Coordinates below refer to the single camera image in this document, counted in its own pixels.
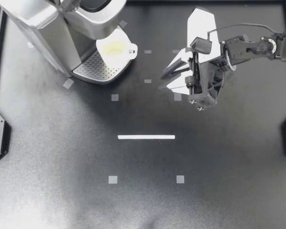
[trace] white tape strip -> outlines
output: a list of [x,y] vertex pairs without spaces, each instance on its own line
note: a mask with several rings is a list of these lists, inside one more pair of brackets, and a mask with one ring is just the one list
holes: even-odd
[[118,139],[175,139],[175,135],[118,135]]
[[63,84],[63,87],[65,87],[67,90],[70,89],[70,87],[74,84],[74,81],[72,79],[67,79],[67,81]]

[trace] square tape marker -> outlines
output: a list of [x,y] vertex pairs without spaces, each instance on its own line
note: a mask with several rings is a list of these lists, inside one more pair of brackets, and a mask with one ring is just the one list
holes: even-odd
[[177,184],[184,184],[184,176],[176,176]]
[[108,184],[116,185],[118,183],[118,176],[109,176]]

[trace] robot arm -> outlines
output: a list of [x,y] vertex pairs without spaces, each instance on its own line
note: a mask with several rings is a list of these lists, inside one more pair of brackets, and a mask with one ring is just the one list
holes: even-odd
[[[210,14],[196,8],[190,19],[206,18]],[[218,103],[225,76],[234,72],[238,64],[261,57],[286,62],[286,30],[278,33],[264,25],[236,24],[265,27],[273,34],[263,36],[257,42],[251,42],[246,35],[241,35],[219,43],[216,31],[231,26],[217,29],[215,20],[210,18],[209,22],[206,20],[208,31],[205,29],[198,36],[193,34],[196,28],[192,28],[197,23],[189,19],[188,47],[179,52],[162,74],[162,79],[169,80],[162,88],[188,95],[189,102],[196,104],[200,111]],[[191,35],[194,41],[189,42]]]

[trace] drip tray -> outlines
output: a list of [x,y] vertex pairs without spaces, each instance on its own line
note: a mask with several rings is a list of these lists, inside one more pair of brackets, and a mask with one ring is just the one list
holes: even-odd
[[115,80],[130,62],[122,68],[109,68],[96,50],[84,63],[73,70],[73,75],[89,83],[107,84]]

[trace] white tape marker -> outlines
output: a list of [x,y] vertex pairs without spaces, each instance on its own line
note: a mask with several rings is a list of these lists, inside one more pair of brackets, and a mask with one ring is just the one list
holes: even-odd
[[118,139],[175,139],[175,135],[118,135]]

